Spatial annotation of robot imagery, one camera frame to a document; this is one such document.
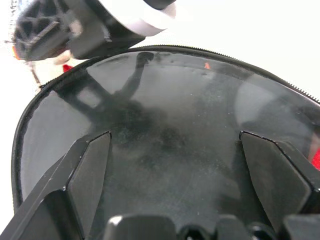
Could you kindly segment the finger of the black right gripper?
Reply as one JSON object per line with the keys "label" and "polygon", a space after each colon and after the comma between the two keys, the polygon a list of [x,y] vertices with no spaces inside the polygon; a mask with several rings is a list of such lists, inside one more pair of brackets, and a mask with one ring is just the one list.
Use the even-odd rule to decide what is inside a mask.
{"label": "finger of the black right gripper", "polygon": [[58,21],[43,21],[32,29],[29,38],[24,41],[21,58],[32,62],[56,57],[66,49],[70,36],[70,31],[63,29]]}
{"label": "finger of the black right gripper", "polygon": [[63,0],[34,0],[16,21],[14,43],[18,50],[30,50],[38,43],[61,32],[62,16],[66,12]]}

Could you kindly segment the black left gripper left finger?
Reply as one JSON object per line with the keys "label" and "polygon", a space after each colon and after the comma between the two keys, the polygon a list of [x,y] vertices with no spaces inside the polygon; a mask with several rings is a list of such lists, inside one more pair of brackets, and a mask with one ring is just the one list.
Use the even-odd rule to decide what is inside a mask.
{"label": "black left gripper left finger", "polygon": [[4,229],[2,240],[84,240],[104,185],[109,130],[76,140],[41,177]]}

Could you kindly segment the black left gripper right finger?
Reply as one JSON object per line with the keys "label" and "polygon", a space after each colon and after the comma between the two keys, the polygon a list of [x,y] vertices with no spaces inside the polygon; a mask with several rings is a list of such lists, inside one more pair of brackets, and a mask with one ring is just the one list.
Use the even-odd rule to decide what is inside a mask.
{"label": "black left gripper right finger", "polygon": [[319,214],[320,171],[291,143],[241,131],[255,193],[274,230],[289,215]]}

